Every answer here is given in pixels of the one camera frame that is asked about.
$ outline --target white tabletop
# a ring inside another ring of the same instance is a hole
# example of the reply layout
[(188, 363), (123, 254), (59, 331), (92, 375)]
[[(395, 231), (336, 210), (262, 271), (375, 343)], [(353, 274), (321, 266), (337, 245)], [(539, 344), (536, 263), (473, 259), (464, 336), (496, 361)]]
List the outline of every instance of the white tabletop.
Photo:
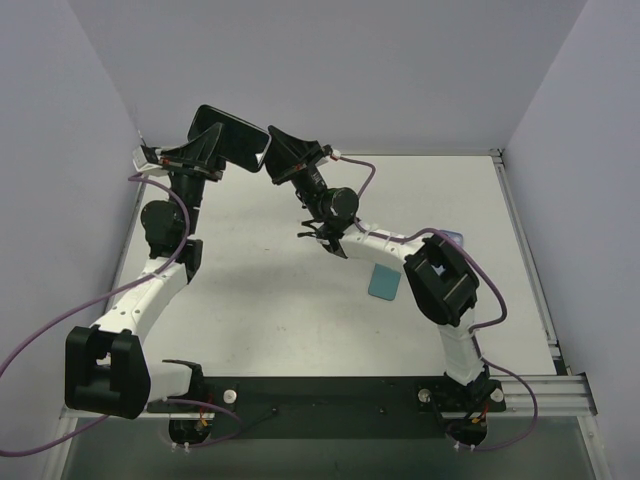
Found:
[[(507, 321), (479, 333), (485, 356), (521, 374), (555, 374), (543, 323), (490, 157), (358, 157), (378, 167), (359, 216), (411, 234), (424, 226), (464, 235), (465, 248), (503, 292)], [(321, 167), (330, 187), (357, 190), (368, 169)], [(166, 195), (147, 187), (143, 203)], [(205, 374), (255, 376), (441, 375), (436, 326), (422, 316), (403, 276), (394, 301), (367, 294), (373, 265), (298, 239), (308, 219), (293, 186), (230, 165), (207, 184), (196, 237), (202, 266), (153, 327), (147, 362), (202, 364)], [(122, 282), (148, 256), (137, 221)], [(476, 321), (499, 314), (489, 289)]]

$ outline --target wall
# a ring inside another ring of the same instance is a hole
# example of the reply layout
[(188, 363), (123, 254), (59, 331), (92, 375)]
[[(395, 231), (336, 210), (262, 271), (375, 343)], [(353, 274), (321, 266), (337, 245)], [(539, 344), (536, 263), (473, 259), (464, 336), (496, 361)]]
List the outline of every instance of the wall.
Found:
[(147, 140), (201, 103), (359, 153), (504, 147), (585, 0), (70, 0)]
[[(53, 316), (104, 292), (131, 214), (136, 133), (64, 0), (0, 4), (0, 357)], [(51, 440), (63, 403), (64, 338), (38, 340), (1, 381), (0, 448)], [(0, 459), (40, 478), (46, 454)]]
[(506, 150), (574, 372), (588, 372), (617, 478), (640, 419), (640, 4), (590, 0)]

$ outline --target purple cable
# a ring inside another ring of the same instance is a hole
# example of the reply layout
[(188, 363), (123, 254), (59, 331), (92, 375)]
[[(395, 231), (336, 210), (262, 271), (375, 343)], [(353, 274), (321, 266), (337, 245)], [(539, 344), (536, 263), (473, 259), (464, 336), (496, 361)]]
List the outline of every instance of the purple cable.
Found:
[[(365, 182), (362, 184), (362, 187), (358, 191), (358, 197), (362, 197), (362, 195), (364, 194), (365, 190), (367, 189), (367, 187), (369, 186), (369, 184), (373, 180), (374, 175), (376, 174), (375, 165), (373, 165), (372, 163), (369, 163), (369, 162), (364, 162), (362, 160), (354, 160), (352, 158), (346, 158), (346, 157), (340, 157), (340, 160), (343, 160), (343, 161), (345, 161), (347, 163), (353, 163), (353, 164), (356, 164), (356, 165), (363, 165), (363, 166), (368, 167), (368, 168), (371, 169), (371, 173), (369, 174), (369, 177), (365, 180)], [(360, 224), (360, 220), (359, 219), (356, 219), (355, 225), (358, 228), (358, 230), (360, 230), (362, 233), (367, 233), (367, 230)], [(469, 332), (473, 332), (475, 330), (480, 330), (482, 328), (491, 327), (493, 325), (498, 325), (499, 323), (504, 322), (506, 320), (506, 318), (507, 318), (507, 303), (505, 302), (504, 297), (502, 296), (502, 293), (500, 293), (500, 290), (498, 289), (496, 284), (493, 283), (493, 281), (484, 272), (484, 270), (480, 267), (480, 265), (478, 265), (478, 263), (467, 252), (465, 252), (462, 247), (460, 247), (456, 242), (454, 242), (446, 233), (444, 233), (444, 232), (442, 232), (442, 231), (440, 231), (440, 230), (438, 230), (436, 228), (425, 227), (425, 228), (419, 230), (418, 232), (414, 233), (413, 235), (411, 235), (409, 237), (388, 237), (388, 236), (383, 235), (383, 234), (378, 233), (378, 232), (369, 232), (369, 235), (372, 236), (372, 237), (375, 237), (375, 238), (381, 238), (383, 240), (389, 240), (390, 242), (399, 243), (399, 244), (405, 244), (405, 243), (411, 242), (413, 240), (416, 240), (416, 239), (422, 237), (423, 235), (425, 235), (427, 233), (431, 233), (431, 234), (436, 235), (437, 237), (441, 238), (442, 240), (447, 242), (449, 245), (451, 245), (460, 255), (462, 255), (464, 257), (464, 259), (469, 263), (469, 265), (471, 265), (471, 267), (478, 273), (480, 278), (482, 278), (482, 280), (484, 280), (484, 282), (487, 284), (487, 286), (491, 289), (491, 291), (495, 295), (496, 299), (498, 300), (498, 303), (500, 304), (500, 312), (501, 313), (500, 313), (500, 316), (498, 318), (496, 318), (495, 320), (488, 321), (488, 322), (478, 323), (477, 325), (472, 325), (469, 328)]]
[(216, 444), (222, 443), (222, 442), (224, 442), (226, 440), (231, 440), (232, 438), (235, 438), (235, 437), (237, 437), (238, 435), (240, 435), (242, 433), (242, 420), (235, 413), (233, 413), (231, 410), (227, 410), (226, 408), (219, 407), (219, 406), (214, 405), (212, 403), (198, 402), (196, 400), (182, 400), (182, 399), (179, 399), (179, 398), (168, 398), (167, 400), (164, 401), (164, 403), (173, 403), (173, 404), (178, 404), (178, 405), (193, 405), (193, 406), (196, 406), (196, 407), (207, 408), (209, 410), (213, 410), (214, 412), (223, 413), (226, 416), (231, 417), (236, 422), (238, 422), (239, 428), (238, 428), (238, 430), (236, 432), (230, 433), (228, 435), (223, 435), (223, 436), (218, 437), (218, 438), (213, 438), (213, 439), (208, 440), (206, 442), (198, 443), (198, 444), (195, 444), (195, 445), (189, 445), (189, 448), (210, 447), (211, 445), (216, 445)]
[[(369, 163), (369, 162), (364, 162), (362, 160), (354, 160), (352, 158), (346, 158), (346, 157), (340, 157), (339, 160), (344, 160), (347, 163), (353, 163), (353, 164), (356, 164), (356, 165), (363, 165), (363, 166), (369, 167), (371, 169), (371, 173), (367, 177), (367, 180), (362, 184), (362, 187), (358, 191), (358, 197), (362, 197), (362, 194), (365, 192), (365, 190), (367, 189), (367, 187), (369, 186), (369, 184), (373, 180), (374, 175), (376, 174), (375, 165), (373, 165), (372, 163)], [(355, 225), (361, 232), (366, 233), (366, 230), (360, 225), (360, 221), (358, 219), (356, 219)], [(496, 284), (493, 283), (493, 281), (484, 272), (484, 270), (482, 270), (480, 265), (478, 265), (476, 263), (476, 261), (473, 258), (471, 258), (471, 256), (467, 252), (465, 252), (462, 249), (462, 247), (460, 247), (457, 243), (455, 243), (446, 233), (444, 233), (444, 232), (442, 232), (442, 231), (440, 231), (438, 229), (435, 229), (435, 228), (427, 227), (427, 228), (423, 228), (422, 230), (414, 233), (410, 237), (387, 237), (387, 236), (382, 235), (382, 234), (377, 233), (377, 232), (369, 232), (369, 235), (371, 235), (372, 237), (381, 238), (381, 239), (384, 239), (384, 240), (389, 239), (389, 241), (391, 241), (391, 242), (404, 244), (404, 243), (416, 240), (417, 238), (420, 238), (422, 235), (424, 235), (426, 233), (432, 233), (433, 235), (437, 235), (439, 238), (441, 238), (442, 240), (447, 242), (449, 245), (451, 245), (453, 248), (455, 248), (456, 251), (458, 253), (460, 253), (464, 257), (464, 259), (469, 263), (469, 265), (471, 265), (471, 267), (485, 281), (485, 283), (489, 286), (489, 288), (491, 289), (493, 294), (496, 296), (496, 299), (498, 300), (498, 303), (500, 304), (500, 310), (501, 310), (502, 313), (500, 314), (500, 316), (498, 318), (496, 318), (495, 320), (491, 320), (489, 322), (484, 322), (484, 323), (479, 323), (477, 325), (472, 325), (471, 327), (469, 327), (469, 333), (473, 333), (475, 330), (480, 330), (481, 328), (491, 327), (493, 325), (497, 325), (499, 323), (504, 322), (506, 320), (506, 318), (507, 318), (507, 303), (505, 302), (504, 297), (502, 296), (502, 293), (500, 293), (500, 290), (498, 289)], [(522, 432), (517, 437), (512, 438), (511, 440), (508, 440), (508, 441), (503, 442), (503, 443), (499, 443), (497, 445), (491, 445), (491, 446), (488, 446), (488, 447), (474, 447), (474, 451), (476, 451), (476, 452), (492, 452), (492, 451), (495, 451), (495, 450), (500, 450), (502, 448), (509, 447), (509, 446), (513, 445), (514, 443), (517, 443), (520, 440), (523, 440), (524, 438), (529, 436), (531, 434), (531, 432), (533, 432), (533, 430), (535, 430), (536, 425), (538, 424), (538, 399), (536, 398), (536, 395), (535, 395), (533, 389), (529, 386), (529, 384), (521, 376), (519, 376), (518, 374), (516, 374), (516, 373), (514, 373), (514, 372), (512, 372), (510, 370), (507, 370), (506, 368), (500, 367), (500, 366), (496, 365), (495, 363), (492, 363), (489, 360), (485, 359), (482, 356), (482, 352), (480, 350), (480, 344), (478, 343), (477, 338), (475, 336), (472, 336), (472, 339), (473, 339), (473, 344), (475, 346), (476, 352), (478, 353), (478, 356), (484, 362), (484, 364), (489, 366), (490, 368), (494, 368), (496, 370), (499, 370), (499, 371), (501, 371), (503, 373), (506, 373), (507, 375), (515, 378), (518, 382), (520, 382), (524, 386), (524, 388), (527, 389), (527, 391), (529, 392), (529, 395), (531, 395), (531, 400), (533, 401), (533, 418), (531, 420), (531, 424), (529, 425), (529, 427), (524, 432)], [(467, 448), (469, 450), (471, 449), (471, 447), (469, 445), (464, 445), (464, 444), (460, 444), (460, 445), (462, 445), (464, 448)]]
[[(138, 285), (146, 282), (147, 280), (150, 280), (152, 278), (154, 278), (155, 275), (158, 275), (159, 273), (163, 272), (164, 270), (167, 269), (167, 267), (169, 267), (169, 265), (171, 265), (176, 258), (178, 258), (178, 255), (180, 255), (180, 252), (182, 251), (182, 249), (184, 248), (185, 244), (187, 243), (187, 238), (189, 237), (189, 231), (190, 231), (190, 223), (189, 223), (189, 211), (187, 210), (186, 205), (184, 204), (184, 202), (180, 199), (180, 197), (178, 195), (176, 195), (175, 193), (173, 193), (168, 187), (165, 187), (164, 185), (162, 185), (161, 183), (155, 182), (153, 180), (149, 180), (148, 178), (144, 178), (142, 177), (141, 174), (135, 174), (131, 177), (129, 177), (127, 180), (129, 180), (130, 182), (136, 182), (136, 183), (145, 183), (148, 185), (153, 185), (154, 187), (158, 187), (159, 189), (165, 191), (166, 193), (169, 194), (169, 196), (171, 198), (173, 198), (173, 200), (175, 200), (175, 202), (178, 204), (178, 206), (180, 207), (180, 209), (182, 210), (182, 214), (184, 215), (184, 220), (185, 220), (185, 233), (184, 236), (182, 237), (182, 240), (180, 241), (180, 244), (178, 245), (178, 248), (176, 249), (175, 252), (173, 252), (173, 255), (171, 255), (167, 261), (165, 263), (163, 263), (155, 272), (150, 273), (149, 275), (145, 275), (144, 277), (140, 277), (137, 280), (134, 280), (133, 282), (127, 283), (126, 285), (123, 285), (121, 287), (116, 288), (115, 290), (112, 290), (110, 292), (107, 292), (103, 295), (100, 295), (97, 298), (94, 298), (93, 300), (89, 300), (88, 302), (83, 303), (82, 305), (79, 305), (75, 308), (72, 308), (71, 310), (69, 310), (68, 312), (65, 312), (61, 315), (58, 315), (56, 318), (54, 318), (53, 320), (51, 320), (49, 323), (47, 323), (46, 325), (44, 325), (43, 327), (40, 327), (38, 330), (36, 330), (34, 333), (32, 333), (31, 335), (29, 335), (20, 345), (18, 345), (15, 350), (13, 350), (9, 356), (4, 360), (4, 362), (2, 362), (2, 365), (0, 365), (0, 378), (2, 378), (2, 376), (4, 375), (4, 372), (7, 370), (7, 368), (9, 368), (9, 365), (11, 365), (11, 362), (13, 362), (15, 360), (15, 358), (20, 355), (20, 353), (27, 348), (35, 339), (37, 339), (38, 337), (40, 337), (43, 333), (45, 333), (46, 331), (48, 331), (49, 329), (55, 327), (57, 324), (59, 324), (60, 322), (62, 322), (63, 320), (71, 317), (72, 315), (75, 315), (78, 312), (81, 312), (82, 310), (89, 308), (93, 305), (95, 305), (96, 303), (100, 303), (104, 300), (107, 300), (108, 298), (113, 297), (114, 295), (117, 295), (119, 293), (122, 293), (126, 290), (129, 290), (130, 288), (134, 288), (137, 287)], [(88, 430), (91, 427), (94, 427), (96, 425), (98, 425), (100, 422), (103, 422), (104, 420), (106, 420), (108, 417), (108, 415), (103, 415), (89, 423), (87, 423), (86, 425), (83, 425), (82, 427), (74, 430), (71, 433), (68, 433), (56, 440), (53, 440), (49, 443), (46, 443), (44, 445), (41, 445), (39, 447), (36, 448), (31, 448), (29, 450), (21, 450), (21, 451), (16, 451), (16, 452), (10, 452), (7, 450), (0, 450), (0, 457), (28, 457), (29, 455), (35, 455), (36, 453), (40, 453), (40, 452), (44, 452), (45, 450), (48, 450), (50, 448), (53, 448), (57, 445), (60, 445), (63, 442), (66, 442), (67, 440), (75, 437), (76, 435), (80, 435), (82, 432)]]

